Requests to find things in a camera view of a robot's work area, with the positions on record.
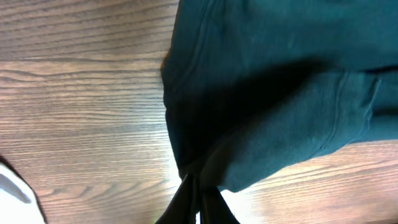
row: wooden surface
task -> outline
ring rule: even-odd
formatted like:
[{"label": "wooden surface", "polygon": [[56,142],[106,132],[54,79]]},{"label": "wooden surface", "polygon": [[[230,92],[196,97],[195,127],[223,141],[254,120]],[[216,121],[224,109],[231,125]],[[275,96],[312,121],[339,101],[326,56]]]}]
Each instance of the wooden surface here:
[{"label": "wooden surface", "polygon": [[[179,184],[159,67],[177,0],[0,0],[0,154],[49,223],[154,223]],[[238,194],[245,223],[392,223],[398,141],[348,146]]]}]

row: wood grain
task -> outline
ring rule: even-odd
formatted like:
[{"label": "wood grain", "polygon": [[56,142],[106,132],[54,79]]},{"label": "wood grain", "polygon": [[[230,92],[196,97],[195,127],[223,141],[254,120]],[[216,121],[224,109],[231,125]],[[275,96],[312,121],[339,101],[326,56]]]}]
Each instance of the wood grain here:
[{"label": "wood grain", "polygon": [[[177,0],[0,0],[0,154],[49,223],[154,223],[179,185],[159,68]],[[245,223],[392,223],[398,141],[223,193]]]}]

